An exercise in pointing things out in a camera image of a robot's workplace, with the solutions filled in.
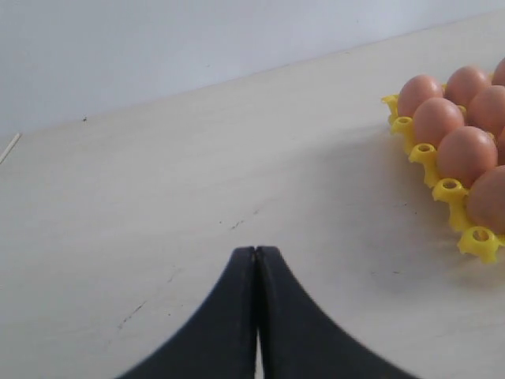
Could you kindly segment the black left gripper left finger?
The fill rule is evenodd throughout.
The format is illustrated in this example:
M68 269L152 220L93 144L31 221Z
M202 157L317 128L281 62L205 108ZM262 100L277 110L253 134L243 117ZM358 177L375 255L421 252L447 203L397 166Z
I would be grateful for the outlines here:
M255 377L255 281L255 249L235 249L197 311L168 341L122 377Z

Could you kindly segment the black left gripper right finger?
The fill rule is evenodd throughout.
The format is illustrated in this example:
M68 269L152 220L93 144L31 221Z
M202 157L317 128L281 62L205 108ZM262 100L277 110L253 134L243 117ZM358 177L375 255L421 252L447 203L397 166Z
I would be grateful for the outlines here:
M266 378L411 376L333 322L274 246L256 248L256 321Z

